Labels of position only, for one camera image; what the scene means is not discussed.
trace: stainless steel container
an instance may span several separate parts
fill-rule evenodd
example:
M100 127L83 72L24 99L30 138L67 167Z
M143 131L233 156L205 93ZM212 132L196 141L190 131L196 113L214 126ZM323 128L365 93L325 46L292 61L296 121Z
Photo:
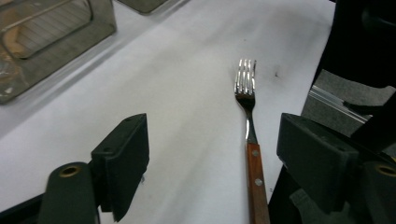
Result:
M0 103L115 31L111 0L0 0Z

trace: fork neck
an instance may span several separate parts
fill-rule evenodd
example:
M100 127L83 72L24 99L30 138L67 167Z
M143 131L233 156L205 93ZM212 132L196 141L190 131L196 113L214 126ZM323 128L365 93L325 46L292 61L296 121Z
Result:
M252 144L259 144L256 137L256 132L254 131L254 124L253 124L253 114L251 111L247 111L247 143Z

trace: wooden handle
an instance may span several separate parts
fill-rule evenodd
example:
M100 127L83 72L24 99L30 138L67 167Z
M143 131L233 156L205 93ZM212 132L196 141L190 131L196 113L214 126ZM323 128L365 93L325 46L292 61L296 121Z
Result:
M262 154L257 144L247 144L247 191L251 224L270 224L262 171Z

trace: white table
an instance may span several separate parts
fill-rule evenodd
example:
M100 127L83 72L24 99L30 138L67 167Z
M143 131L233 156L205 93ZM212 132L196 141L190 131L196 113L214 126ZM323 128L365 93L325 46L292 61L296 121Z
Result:
M114 7L115 35L0 106L0 211L44 192L53 169L88 162L122 119L147 113L146 181L121 223L248 223L237 63L258 61L254 119L270 198L280 115L303 109L334 3L170 0L149 16Z

